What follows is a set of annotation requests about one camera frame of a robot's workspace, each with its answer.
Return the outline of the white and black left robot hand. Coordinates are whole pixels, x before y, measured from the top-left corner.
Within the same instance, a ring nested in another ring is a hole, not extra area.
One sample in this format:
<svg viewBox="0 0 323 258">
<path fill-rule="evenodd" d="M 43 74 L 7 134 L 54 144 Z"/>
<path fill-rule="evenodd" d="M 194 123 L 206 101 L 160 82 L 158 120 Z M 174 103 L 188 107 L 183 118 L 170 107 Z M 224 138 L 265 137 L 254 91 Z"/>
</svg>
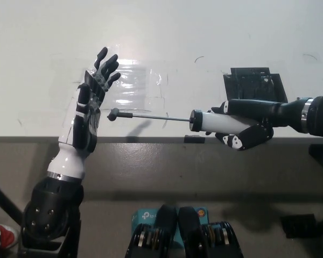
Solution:
<svg viewBox="0 0 323 258">
<path fill-rule="evenodd" d="M 48 177 L 66 182 L 85 177 L 85 160 L 97 144 L 100 107 L 107 91 L 121 77 L 118 55 L 106 59 L 107 54 L 108 48 L 103 47 L 71 98 L 58 139 L 59 152 L 48 165 Z"/>
</svg>

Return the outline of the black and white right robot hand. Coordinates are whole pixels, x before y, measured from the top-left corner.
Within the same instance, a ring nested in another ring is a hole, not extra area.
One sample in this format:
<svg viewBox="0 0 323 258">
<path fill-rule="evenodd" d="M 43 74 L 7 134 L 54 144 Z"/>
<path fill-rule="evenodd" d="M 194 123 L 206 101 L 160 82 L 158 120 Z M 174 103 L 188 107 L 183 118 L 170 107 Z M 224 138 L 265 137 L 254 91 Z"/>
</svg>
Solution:
<svg viewBox="0 0 323 258">
<path fill-rule="evenodd" d="M 219 107 L 212 107 L 217 114 L 248 118 L 253 124 L 239 133 L 216 133 L 216 138 L 223 144 L 244 151 L 272 139 L 275 127 L 291 127 L 299 133 L 306 133 L 306 126 L 301 120 L 301 113 L 307 98 L 290 103 L 258 101 L 251 99 L 231 99 Z"/>
</svg>

